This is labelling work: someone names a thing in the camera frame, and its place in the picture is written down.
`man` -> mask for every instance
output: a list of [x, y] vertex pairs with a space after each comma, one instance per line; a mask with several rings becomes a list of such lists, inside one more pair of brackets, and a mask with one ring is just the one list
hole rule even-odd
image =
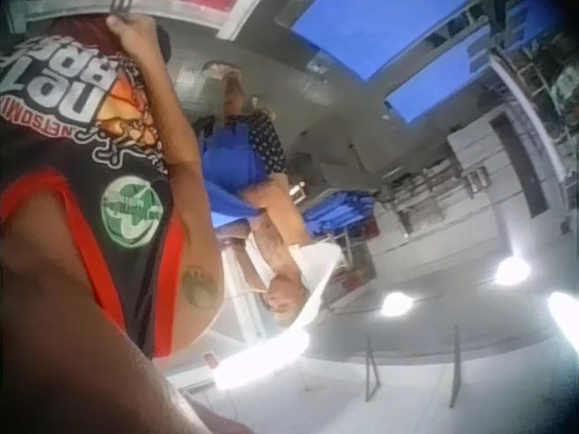
[[[276, 319], [289, 326], [308, 300], [308, 290], [290, 249], [313, 244], [303, 219], [290, 198], [286, 160], [280, 138], [273, 126], [271, 110], [243, 114], [245, 94], [241, 73], [233, 65], [212, 61], [204, 67], [206, 75], [223, 83], [223, 124], [204, 127], [204, 176], [229, 193], [261, 210], [258, 218], [220, 228], [220, 239], [233, 240], [247, 283], [261, 293]], [[252, 234], [264, 259], [261, 269], [269, 274], [264, 283], [245, 249]]]
[[107, 25], [0, 58], [0, 407], [11, 432], [205, 434], [147, 360], [223, 299], [196, 138], [154, 21]]

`fluorescent light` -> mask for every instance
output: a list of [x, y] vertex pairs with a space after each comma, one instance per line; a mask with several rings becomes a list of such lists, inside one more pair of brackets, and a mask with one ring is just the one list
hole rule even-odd
[[281, 333], [219, 362], [213, 370], [217, 389], [227, 390], [265, 377], [294, 362], [309, 346], [309, 334], [302, 329]]
[[554, 292], [549, 297], [549, 310], [563, 335], [579, 353], [579, 300]]
[[384, 299], [382, 315], [402, 316], [412, 308], [413, 304], [414, 300], [402, 292], [393, 292]]
[[498, 264], [495, 281], [502, 286], [517, 285], [531, 274], [531, 267], [521, 258], [512, 256]]

